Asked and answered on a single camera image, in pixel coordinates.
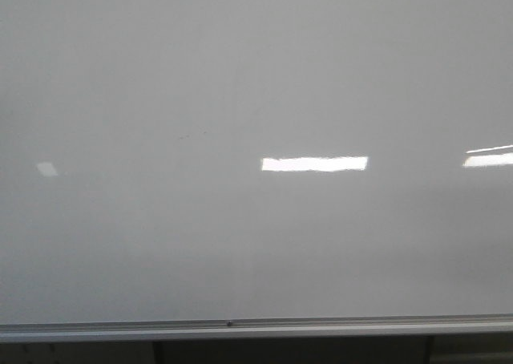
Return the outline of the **white whiteboard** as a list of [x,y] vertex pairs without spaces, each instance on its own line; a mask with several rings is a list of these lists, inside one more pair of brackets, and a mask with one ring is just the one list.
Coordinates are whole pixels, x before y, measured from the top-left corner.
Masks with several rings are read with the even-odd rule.
[[1,321],[512,311],[512,0],[1,0]]

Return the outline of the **aluminium whiteboard bottom frame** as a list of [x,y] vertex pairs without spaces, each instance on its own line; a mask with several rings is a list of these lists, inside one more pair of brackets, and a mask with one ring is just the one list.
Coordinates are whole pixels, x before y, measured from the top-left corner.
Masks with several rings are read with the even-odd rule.
[[152,322],[2,324],[2,343],[129,342],[510,333],[512,315],[294,317]]

